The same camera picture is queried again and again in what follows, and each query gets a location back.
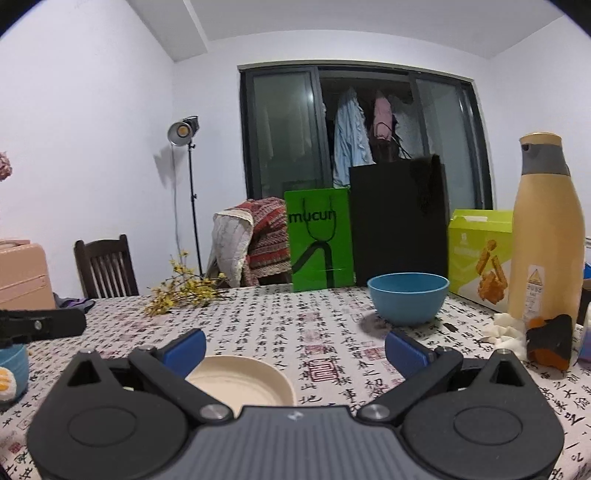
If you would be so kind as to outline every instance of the chinese calligraphy tablecloth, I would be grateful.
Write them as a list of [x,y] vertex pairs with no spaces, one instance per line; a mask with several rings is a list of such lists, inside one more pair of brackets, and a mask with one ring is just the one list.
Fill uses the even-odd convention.
[[[127,355],[140,344],[162,346],[195,327],[207,336],[207,354],[252,356],[291,380],[299,405],[348,404],[357,410],[403,381],[384,355],[389,327],[363,288],[292,293],[290,286],[242,288],[204,309],[146,318],[147,297],[98,300],[83,336],[31,344],[27,393],[0,414],[0,461],[13,480],[38,480],[25,434],[33,414],[72,356],[93,347],[104,358]],[[492,312],[449,297],[435,321],[409,330],[427,346],[447,345],[465,357],[487,358],[492,345],[480,329]],[[526,363],[566,432],[552,480],[591,476],[591,368],[568,372]]]

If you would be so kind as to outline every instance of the green box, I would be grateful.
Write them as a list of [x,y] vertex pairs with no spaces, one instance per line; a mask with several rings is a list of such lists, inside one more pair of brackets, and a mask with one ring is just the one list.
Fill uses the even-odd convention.
[[513,250],[511,210],[456,210],[449,224],[449,290],[506,312]]
[[294,291],[355,284],[348,189],[285,192]]

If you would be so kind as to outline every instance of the yellow bottle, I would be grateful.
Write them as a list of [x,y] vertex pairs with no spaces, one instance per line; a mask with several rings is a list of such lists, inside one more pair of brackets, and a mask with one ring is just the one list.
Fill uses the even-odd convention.
[[[513,213],[509,314],[525,321],[529,329],[567,314],[574,329],[585,242],[579,198],[558,135],[535,133],[520,141],[523,170]],[[554,355],[538,352],[530,358],[564,367],[563,361],[556,365]]]

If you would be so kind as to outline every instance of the blue bowl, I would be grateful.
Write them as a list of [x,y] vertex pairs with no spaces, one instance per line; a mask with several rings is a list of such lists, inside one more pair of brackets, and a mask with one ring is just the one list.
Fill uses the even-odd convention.
[[8,368],[17,381],[18,399],[27,389],[29,382],[29,355],[24,345],[0,348],[0,367]]
[[390,273],[368,281],[379,315],[397,326],[432,320],[447,296],[449,280],[431,273]]

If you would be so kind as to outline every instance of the beige plate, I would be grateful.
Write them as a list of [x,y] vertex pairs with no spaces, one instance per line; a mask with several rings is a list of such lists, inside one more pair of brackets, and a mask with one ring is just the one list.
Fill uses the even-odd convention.
[[296,393],[285,375],[245,356],[207,356],[186,380],[228,405],[236,416],[243,405],[296,404]]

